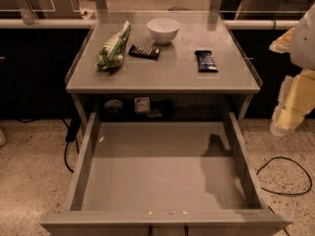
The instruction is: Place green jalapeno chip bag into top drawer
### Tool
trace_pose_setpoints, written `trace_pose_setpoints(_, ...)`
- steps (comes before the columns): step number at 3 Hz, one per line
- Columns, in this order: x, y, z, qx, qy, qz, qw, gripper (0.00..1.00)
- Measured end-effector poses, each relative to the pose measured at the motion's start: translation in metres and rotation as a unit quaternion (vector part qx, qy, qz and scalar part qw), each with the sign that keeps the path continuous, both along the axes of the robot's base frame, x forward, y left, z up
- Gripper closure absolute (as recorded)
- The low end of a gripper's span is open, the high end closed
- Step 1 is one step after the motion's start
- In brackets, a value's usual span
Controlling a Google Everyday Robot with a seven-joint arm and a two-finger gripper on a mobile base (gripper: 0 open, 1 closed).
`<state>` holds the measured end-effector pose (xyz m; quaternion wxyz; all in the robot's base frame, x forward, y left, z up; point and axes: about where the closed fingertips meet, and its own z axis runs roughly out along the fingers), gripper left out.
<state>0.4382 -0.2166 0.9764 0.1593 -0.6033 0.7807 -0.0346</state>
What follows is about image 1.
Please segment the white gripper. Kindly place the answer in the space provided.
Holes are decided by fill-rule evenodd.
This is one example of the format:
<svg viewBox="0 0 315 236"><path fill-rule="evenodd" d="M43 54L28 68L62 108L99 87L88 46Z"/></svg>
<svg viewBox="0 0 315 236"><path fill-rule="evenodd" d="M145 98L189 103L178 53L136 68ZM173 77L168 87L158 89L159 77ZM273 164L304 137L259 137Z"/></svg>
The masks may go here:
<svg viewBox="0 0 315 236"><path fill-rule="evenodd" d="M292 133L315 109L315 4L297 23L274 40L269 49L276 53L289 53L293 64L303 70L295 77L286 76L281 85L270 131L283 137Z"/></svg>

